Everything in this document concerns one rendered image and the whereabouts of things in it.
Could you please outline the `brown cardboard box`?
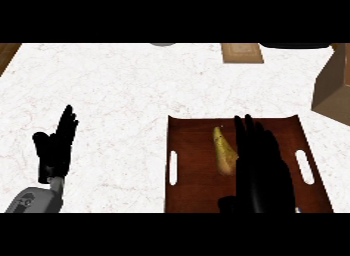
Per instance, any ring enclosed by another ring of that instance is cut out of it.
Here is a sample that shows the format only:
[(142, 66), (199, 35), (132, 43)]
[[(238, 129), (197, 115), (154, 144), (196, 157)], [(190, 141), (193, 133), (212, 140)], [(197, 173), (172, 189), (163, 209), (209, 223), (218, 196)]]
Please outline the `brown cardboard box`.
[(339, 43), (314, 84), (311, 110), (350, 126), (350, 43)]

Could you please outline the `black rounded object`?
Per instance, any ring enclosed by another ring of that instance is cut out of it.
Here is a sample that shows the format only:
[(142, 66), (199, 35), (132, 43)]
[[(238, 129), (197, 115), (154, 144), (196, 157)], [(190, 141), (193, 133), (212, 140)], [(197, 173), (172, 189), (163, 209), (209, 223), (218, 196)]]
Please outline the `black rounded object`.
[(330, 46), (330, 43), (259, 43), (266, 48), (274, 49), (321, 49)]

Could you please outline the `yellow pear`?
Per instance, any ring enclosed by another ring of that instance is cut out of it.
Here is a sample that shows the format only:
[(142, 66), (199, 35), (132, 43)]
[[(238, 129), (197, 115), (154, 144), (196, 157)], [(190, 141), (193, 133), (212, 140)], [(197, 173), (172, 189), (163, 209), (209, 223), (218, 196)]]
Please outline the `yellow pear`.
[(215, 127), (212, 131), (212, 141), (218, 172), (224, 176), (232, 176), (235, 173), (235, 161), (238, 159), (238, 155), (232, 150), (218, 127)]

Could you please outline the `tan wooden block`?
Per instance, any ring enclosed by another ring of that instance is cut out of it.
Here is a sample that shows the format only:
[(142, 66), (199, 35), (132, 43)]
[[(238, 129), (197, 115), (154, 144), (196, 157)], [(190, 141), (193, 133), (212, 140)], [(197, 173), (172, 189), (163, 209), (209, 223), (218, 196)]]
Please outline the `tan wooden block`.
[(221, 53), (225, 63), (263, 63), (256, 43), (222, 43)]

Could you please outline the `brown wooden tray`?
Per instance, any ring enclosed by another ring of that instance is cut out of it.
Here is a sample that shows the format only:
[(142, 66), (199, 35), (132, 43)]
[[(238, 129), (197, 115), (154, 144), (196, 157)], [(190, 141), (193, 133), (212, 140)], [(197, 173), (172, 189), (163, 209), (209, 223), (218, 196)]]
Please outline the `brown wooden tray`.
[[(331, 213), (317, 165), (297, 116), (256, 118), (269, 130), (287, 164), (300, 213)], [(216, 170), (212, 130), (221, 128), (231, 147), (235, 130), (231, 119), (176, 119), (168, 117), (165, 212), (216, 213), (216, 201), (235, 194), (235, 178)]]

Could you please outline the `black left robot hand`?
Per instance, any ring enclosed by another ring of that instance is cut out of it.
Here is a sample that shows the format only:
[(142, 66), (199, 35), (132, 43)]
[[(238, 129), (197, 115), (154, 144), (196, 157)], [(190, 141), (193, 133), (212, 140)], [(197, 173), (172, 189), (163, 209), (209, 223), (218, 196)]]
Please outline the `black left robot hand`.
[(49, 135), (43, 132), (35, 132), (32, 135), (39, 158), (38, 182), (41, 184), (48, 184), (49, 178), (63, 178), (67, 175), (76, 126), (76, 115), (72, 106), (67, 105), (60, 116), (55, 132)]

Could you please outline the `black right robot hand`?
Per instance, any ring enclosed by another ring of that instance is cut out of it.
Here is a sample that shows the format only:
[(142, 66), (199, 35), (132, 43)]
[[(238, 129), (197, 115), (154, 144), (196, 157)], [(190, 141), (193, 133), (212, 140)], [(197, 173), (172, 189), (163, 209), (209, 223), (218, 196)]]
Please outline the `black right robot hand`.
[(227, 214), (293, 214), (292, 178), (275, 137), (249, 114), (234, 116), (234, 128), (235, 194), (218, 199), (218, 210)]

